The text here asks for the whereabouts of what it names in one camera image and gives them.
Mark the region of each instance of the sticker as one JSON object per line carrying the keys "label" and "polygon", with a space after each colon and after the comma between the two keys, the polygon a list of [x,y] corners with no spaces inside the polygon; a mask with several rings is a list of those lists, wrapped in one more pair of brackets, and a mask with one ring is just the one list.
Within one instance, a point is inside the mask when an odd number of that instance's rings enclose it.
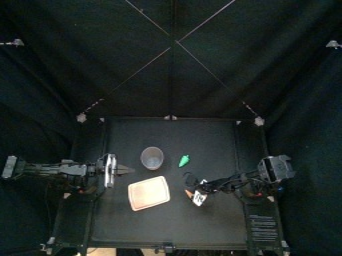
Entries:
{"label": "sticker", "polygon": [[197,206],[201,206],[203,204],[203,202],[206,201],[207,199],[207,194],[202,195],[198,190],[195,191],[195,194],[194,194],[194,199],[192,199],[192,202]]}

